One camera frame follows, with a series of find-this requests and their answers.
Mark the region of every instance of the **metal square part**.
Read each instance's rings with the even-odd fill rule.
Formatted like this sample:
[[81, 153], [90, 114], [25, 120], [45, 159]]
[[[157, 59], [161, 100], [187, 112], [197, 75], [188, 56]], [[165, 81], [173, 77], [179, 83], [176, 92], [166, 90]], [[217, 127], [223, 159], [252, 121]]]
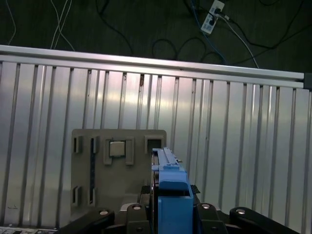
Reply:
[[109, 156], [124, 156], [125, 155], [125, 142], [124, 141], [112, 141], [109, 144]]

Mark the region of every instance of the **bolt head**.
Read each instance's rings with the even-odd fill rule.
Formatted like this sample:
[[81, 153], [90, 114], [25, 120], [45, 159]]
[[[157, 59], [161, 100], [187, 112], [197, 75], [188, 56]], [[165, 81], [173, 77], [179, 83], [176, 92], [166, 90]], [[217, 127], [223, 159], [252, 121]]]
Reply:
[[104, 210], [104, 211], [101, 211], [99, 214], [100, 214], [100, 215], [107, 215], [108, 212]]
[[242, 210], [242, 209], [237, 209], [236, 212], [239, 213], [240, 215], [244, 215], [245, 214], [245, 211]]
[[208, 204], [202, 204], [201, 206], [202, 206], [202, 208], [204, 208], [204, 209], [209, 209], [209, 208], [210, 208], [210, 205], [208, 205]]
[[141, 207], [138, 206], [138, 205], [135, 205], [135, 206], [133, 207], [133, 209], [134, 209], [134, 210], [139, 210], [139, 209], [141, 209]]

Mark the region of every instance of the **white cable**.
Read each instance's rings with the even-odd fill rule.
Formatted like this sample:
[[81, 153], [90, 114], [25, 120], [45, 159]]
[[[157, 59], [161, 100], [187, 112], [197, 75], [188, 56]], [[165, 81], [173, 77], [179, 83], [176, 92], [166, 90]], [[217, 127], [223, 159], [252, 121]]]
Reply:
[[58, 31], [59, 31], [59, 34], [62, 36], [62, 38], [64, 38], [64, 40], [67, 42], [67, 44], [69, 44], [69, 46], [72, 48], [73, 51], [75, 51], [75, 49], [73, 48], [73, 46], [71, 45], [71, 43], [67, 40], [67, 38], [63, 35], [61, 29], [59, 28], [59, 14], [58, 14], [58, 10], [57, 8], [55, 7], [54, 3], [52, 0], [50, 0], [54, 10], [55, 10], [55, 13], [57, 15], [57, 19], [58, 19]]
[[9, 6], [9, 3], [8, 3], [8, 0], [5, 0], [6, 2], [6, 6], [8, 7], [8, 10], [9, 10], [9, 13], [10, 13], [10, 16], [11, 16], [11, 19], [12, 19], [12, 22], [13, 22], [13, 25], [14, 25], [14, 33], [13, 35], [11, 36], [11, 39], [9, 40], [8, 42], [8, 45], [11, 44], [11, 41], [13, 40], [13, 38], [15, 37], [15, 34], [16, 34], [16, 25], [15, 25], [15, 21], [14, 21], [14, 18], [13, 18], [13, 14], [11, 12], [11, 9], [10, 9], [10, 6]]
[[[72, 2], [73, 2], [73, 0], [71, 0], [70, 3], [69, 3], [69, 7], [68, 7], [68, 9], [67, 9], [66, 16], [65, 16], [65, 18], [64, 18], [62, 27], [60, 28], [61, 31], [63, 30], [63, 27], [64, 27], [65, 21], [66, 21], [66, 19], [67, 19], [68, 13], [69, 13], [69, 11], [70, 11], [70, 8], [72, 7]], [[58, 34], [58, 38], [57, 38], [57, 41], [55, 42], [55, 45], [54, 45], [54, 48], [53, 48], [53, 49], [56, 48], [56, 46], [57, 46], [57, 44], [58, 44], [58, 41], [59, 41], [59, 34]]]
[[[60, 18], [59, 18], [60, 21], [62, 21], [62, 17], [63, 17], [63, 14], [64, 14], [65, 7], [66, 7], [66, 5], [67, 5], [67, 2], [68, 2], [68, 0], [66, 0], [66, 2], [65, 2], [65, 4], [64, 4], [62, 13], [61, 13]], [[53, 47], [54, 39], [55, 39], [55, 36], [56, 36], [56, 34], [57, 34], [58, 29], [59, 29], [59, 28], [58, 28], [58, 26], [57, 26], [57, 27], [55, 28], [55, 31], [54, 31], [54, 35], [53, 35], [53, 38], [52, 38], [52, 43], [51, 43], [50, 49], [52, 49], [52, 47]]]
[[217, 15], [217, 17], [221, 18], [222, 20], [224, 20], [226, 22], [226, 24], [228, 25], [228, 27], [232, 30], [232, 32], [241, 40], [241, 42], [245, 45], [245, 47], [247, 48], [247, 50], [249, 51], [250, 55], [253, 57], [253, 61], [254, 64], [257, 68], [259, 68], [258, 63], [256, 62], [254, 55], [252, 54], [251, 50], [249, 49], [248, 45], [245, 43], [245, 41], [239, 36], [239, 34], [237, 34], [237, 32], [231, 27], [231, 25], [229, 24], [229, 22], [222, 17], [221, 15]]

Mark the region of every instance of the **dark floor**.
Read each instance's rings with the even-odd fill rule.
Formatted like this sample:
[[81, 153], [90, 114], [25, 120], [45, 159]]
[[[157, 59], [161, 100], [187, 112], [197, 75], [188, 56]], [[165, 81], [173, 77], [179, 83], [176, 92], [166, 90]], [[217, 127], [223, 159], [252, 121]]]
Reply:
[[[49, 0], [8, 0], [17, 25], [17, 33], [11, 45], [50, 48], [57, 25], [56, 14]], [[59, 14], [65, 0], [54, 0]], [[201, 0], [200, 5], [209, 9], [213, 0]], [[287, 25], [296, 13], [301, 0], [280, 0], [273, 6], [264, 6], [259, 0], [228, 0], [223, 12], [238, 22], [250, 40], [273, 45], [285, 33]], [[105, 19], [128, 38], [136, 57], [152, 58], [152, 44], [160, 38], [169, 39], [177, 47], [191, 37], [201, 38], [207, 50], [211, 47], [201, 34], [195, 19], [183, 4], [183, 0], [113, 0], [108, 5]], [[206, 13], [200, 14], [201, 23]], [[6, 44], [13, 24], [5, 0], [0, 1], [0, 44]], [[303, 7], [290, 28], [288, 35], [312, 24], [312, 1], [305, 0]], [[130, 50], [123, 38], [109, 29], [99, 18], [94, 0], [73, 0], [72, 8], [63, 29], [64, 35], [76, 51], [129, 56]], [[221, 20], [210, 40], [222, 52], [229, 64], [250, 57], [241, 41]], [[251, 46], [254, 54], [264, 49]], [[60, 38], [57, 49], [71, 50]], [[190, 41], [178, 56], [179, 60], [199, 62], [203, 45]], [[172, 48], [165, 42], [155, 46], [155, 57], [171, 59]], [[312, 72], [312, 27], [256, 58], [260, 68]], [[210, 55], [205, 63], [219, 63]], [[251, 60], [239, 66], [254, 67]]]

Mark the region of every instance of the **power strip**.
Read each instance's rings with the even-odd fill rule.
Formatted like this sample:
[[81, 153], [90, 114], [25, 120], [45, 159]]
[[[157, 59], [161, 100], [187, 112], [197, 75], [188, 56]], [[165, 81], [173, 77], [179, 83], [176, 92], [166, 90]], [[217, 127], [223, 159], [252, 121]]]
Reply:
[[[211, 6], [209, 12], [215, 16], [215, 10], [219, 8], [220, 10], [223, 10], [224, 8], [224, 3], [223, 2], [220, 2], [218, 0], [214, 0], [214, 3], [213, 5]], [[213, 20], [213, 17], [212, 15], [210, 15], [208, 13], [208, 15], [206, 16], [206, 19], [203, 23], [203, 25], [201, 26], [201, 30], [207, 34], [211, 34], [213, 32], [213, 29], [215, 28], [215, 25], [218, 21], [218, 17], [215, 16], [214, 17], [214, 20]]]

